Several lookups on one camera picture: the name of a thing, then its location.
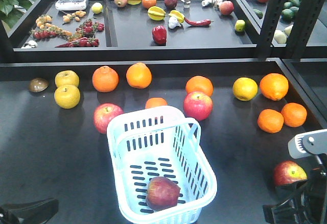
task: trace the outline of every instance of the white device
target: white device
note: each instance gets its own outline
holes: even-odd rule
[[[85,10],[88,0],[58,0],[55,7],[58,11]]]

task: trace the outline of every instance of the apple in basket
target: apple in basket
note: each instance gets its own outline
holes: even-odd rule
[[[150,180],[146,202],[152,210],[160,211],[177,205],[180,187],[166,177]]]
[[[123,114],[124,111],[121,107],[112,104],[112,103],[104,103],[99,105],[94,111],[94,125],[97,130],[102,133],[107,133],[107,127],[110,121],[116,116]]]

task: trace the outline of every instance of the garlic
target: garlic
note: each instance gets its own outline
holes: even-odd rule
[[[180,27],[181,24],[178,22],[175,16],[171,16],[168,20],[168,27],[170,29],[174,29],[175,27]]]

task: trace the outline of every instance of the lime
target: lime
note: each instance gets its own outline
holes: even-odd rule
[[[258,92],[258,85],[248,77],[238,78],[233,84],[233,94],[240,101],[249,101]]]
[[[234,28],[236,32],[243,32],[245,30],[245,21],[237,20]]]

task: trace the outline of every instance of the tray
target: tray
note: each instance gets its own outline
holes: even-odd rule
[[[320,113],[327,119],[327,60],[284,59],[287,67],[295,74],[301,87],[308,94]]]
[[[87,16],[84,16],[82,21],[87,17],[94,17],[90,10],[94,2],[101,2],[104,5],[103,13],[95,16],[98,21],[105,23],[105,31],[96,34],[100,40],[99,47],[58,49],[54,46],[65,41],[54,38],[38,41],[38,48],[21,49],[20,47],[32,38],[29,31],[36,27],[35,20],[39,15],[49,14],[54,17],[54,25],[62,25],[63,13],[54,8],[56,1],[37,0],[9,33],[14,49],[14,60],[11,62],[170,60],[172,56],[174,59],[215,59],[254,56],[258,37],[258,30],[255,29],[257,26],[252,24],[254,20],[239,0],[229,0],[233,2],[235,10],[231,16],[226,17],[221,16],[219,11],[212,7],[202,7],[202,0],[191,0],[188,11],[183,8],[182,2],[178,1],[176,9],[190,20],[209,18],[214,22],[207,28],[191,27],[185,22],[182,28],[168,30],[166,46],[157,46],[152,40],[151,31],[159,24],[168,28],[168,17],[162,21],[153,21],[141,4],[117,8],[113,0],[89,0]],[[158,0],[157,5],[166,9],[164,0]],[[243,35],[234,31],[238,19],[247,22]],[[78,25],[77,22],[72,22],[62,26],[74,32]]]
[[[254,13],[253,9],[261,10],[264,13],[267,9],[266,4],[261,4],[257,0],[241,0],[244,3],[244,6],[248,9],[249,13],[252,15],[255,22],[258,24],[258,26],[261,28],[263,24],[263,18],[259,19],[256,14]],[[313,28],[312,34],[309,38],[307,48],[305,50],[305,53],[303,54],[304,58],[310,58],[312,57],[312,54],[319,55],[324,57],[325,56],[325,50],[326,50],[326,43],[327,43],[327,17],[326,17],[326,9],[327,4],[324,3],[324,6],[319,14],[319,17],[316,21],[316,24]],[[277,23],[276,29],[283,31],[286,27],[293,24],[292,22],[287,22],[279,18],[279,21]],[[286,46],[285,44],[278,44],[275,40],[272,41],[272,44],[275,48],[273,48],[272,56],[283,56],[283,48]]]
[[[0,203],[26,203],[53,197],[58,213],[49,224],[126,223],[118,208],[106,135],[93,125],[93,112],[102,103],[114,103],[125,112],[144,108],[150,97],[161,96],[182,110],[185,84],[194,75],[209,77],[215,91],[213,113],[201,121],[200,146],[218,177],[216,198],[205,208],[198,224],[221,222],[265,223],[262,205],[276,204],[272,171],[291,159],[287,142],[295,135],[326,128],[326,120],[280,59],[145,61],[153,74],[147,89],[128,86],[125,73],[134,62],[72,62],[0,65]],[[98,93],[91,83],[101,65],[113,67],[120,83],[111,93]],[[54,77],[62,70],[80,77],[81,101],[70,110],[54,101]],[[288,95],[278,102],[258,94],[250,102],[233,97],[232,84],[240,76],[259,82],[270,72],[284,73],[290,81]],[[48,79],[44,92],[30,93],[34,77]],[[256,119],[261,110],[280,110],[286,102],[308,108],[308,120],[299,128],[284,127],[277,134],[261,131]],[[315,160],[296,160],[307,172]]]

